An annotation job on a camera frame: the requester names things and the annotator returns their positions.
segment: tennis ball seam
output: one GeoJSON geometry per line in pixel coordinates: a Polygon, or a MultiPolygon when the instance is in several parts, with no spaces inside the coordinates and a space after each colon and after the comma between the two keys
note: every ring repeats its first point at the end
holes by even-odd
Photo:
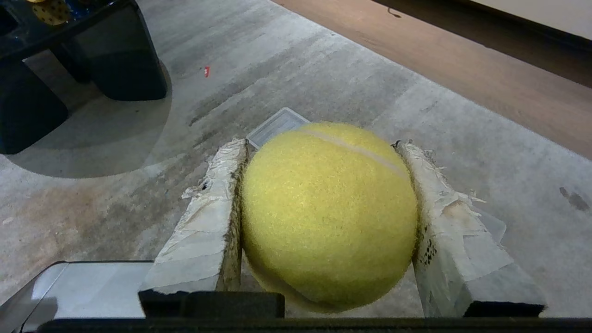
{"type": "Polygon", "coordinates": [[[296,288],[292,287],[291,284],[278,277],[275,273],[265,268],[265,266],[259,265],[258,263],[248,260],[249,265],[257,272],[255,275],[264,275],[268,281],[272,282],[276,287],[284,292],[289,293],[291,296],[296,297],[299,302],[303,302],[310,309],[315,309],[318,312],[331,312],[334,310],[340,310],[340,308],[332,303],[327,302],[316,302],[308,298],[305,294],[301,293],[296,288]]]}
{"type": "Polygon", "coordinates": [[[298,132],[304,133],[304,134],[307,134],[307,135],[310,135],[310,136],[314,136],[314,137],[316,137],[318,139],[321,139],[321,140],[323,140],[325,142],[329,142],[329,143],[332,143],[332,144],[334,144],[336,146],[343,147],[343,148],[345,148],[345,149],[347,149],[349,151],[359,153],[359,154],[361,154],[361,155],[363,155],[363,156],[365,156],[365,157],[367,157],[367,158],[369,158],[369,159],[371,159],[371,160],[373,160],[375,162],[378,162],[378,163],[382,164],[383,166],[385,166],[388,169],[392,170],[399,177],[401,177],[403,179],[408,179],[409,178],[408,175],[406,175],[406,173],[403,170],[401,170],[401,168],[399,168],[398,166],[392,164],[391,162],[389,162],[388,160],[386,160],[382,156],[380,156],[380,155],[376,154],[375,152],[370,151],[370,150],[368,150],[366,148],[351,145],[350,143],[347,143],[347,142],[345,142],[345,141],[343,141],[341,139],[338,139],[338,138],[329,136],[329,135],[324,134],[324,133],[317,132],[315,130],[298,129],[298,132]]]}

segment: tennis ball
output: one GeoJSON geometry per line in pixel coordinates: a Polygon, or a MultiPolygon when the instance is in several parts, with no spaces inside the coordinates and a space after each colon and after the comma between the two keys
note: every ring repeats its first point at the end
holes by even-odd
{"type": "Polygon", "coordinates": [[[276,136],[244,175],[243,237],[261,286],[317,312],[377,300],[407,270],[417,200],[390,145],[347,124],[276,136]]]}

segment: black furniture leg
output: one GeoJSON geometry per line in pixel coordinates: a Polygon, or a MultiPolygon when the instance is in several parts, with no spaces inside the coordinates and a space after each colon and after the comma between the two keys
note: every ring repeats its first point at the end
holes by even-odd
{"type": "Polygon", "coordinates": [[[58,45],[51,48],[53,55],[58,59],[58,61],[66,68],[66,70],[72,75],[74,80],[78,83],[87,83],[90,82],[91,76],[86,69],[86,66],[81,64],[80,60],[75,59],[68,48],[64,45],[58,45]]]}
{"type": "Polygon", "coordinates": [[[67,117],[66,106],[27,65],[0,66],[0,153],[20,152],[67,117]]]}
{"type": "Polygon", "coordinates": [[[119,101],[159,100],[166,81],[140,8],[133,1],[92,28],[78,34],[66,47],[82,53],[91,79],[107,96],[119,101]]]}

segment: black chair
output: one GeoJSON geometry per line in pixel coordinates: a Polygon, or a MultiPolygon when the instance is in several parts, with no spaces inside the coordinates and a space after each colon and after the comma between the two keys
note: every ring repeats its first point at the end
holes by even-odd
{"type": "Polygon", "coordinates": [[[67,117],[63,103],[22,62],[43,50],[50,49],[78,82],[92,80],[114,100],[166,96],[165,77],[134,0],[93,0],[85,15],[59,26],[39,20],[33,6],[0,0],[0,153],[25,149],[67,117]]]}

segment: concrete floor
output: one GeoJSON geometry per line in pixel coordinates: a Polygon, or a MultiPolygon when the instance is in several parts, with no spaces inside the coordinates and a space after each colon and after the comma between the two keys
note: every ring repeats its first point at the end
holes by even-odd
{"type": "MultiPolygon", "coordinates": [[[[506,221],[502,243],[545,292],[545,315],[592,316],[589,160],[268,0],[139,3],[169,76],[165,100],[111,101],[48,54],[28,62],[73,114],[0,157],[0,303],[57,260],[154,258],[208,157],[290,107],[433,149],[457,190],[506,221]]],[[[247,272],[245,288],[256,288],[247,272]]],[[[414,288],[407,276],[342,315],[419,316],[414,288]]]]}

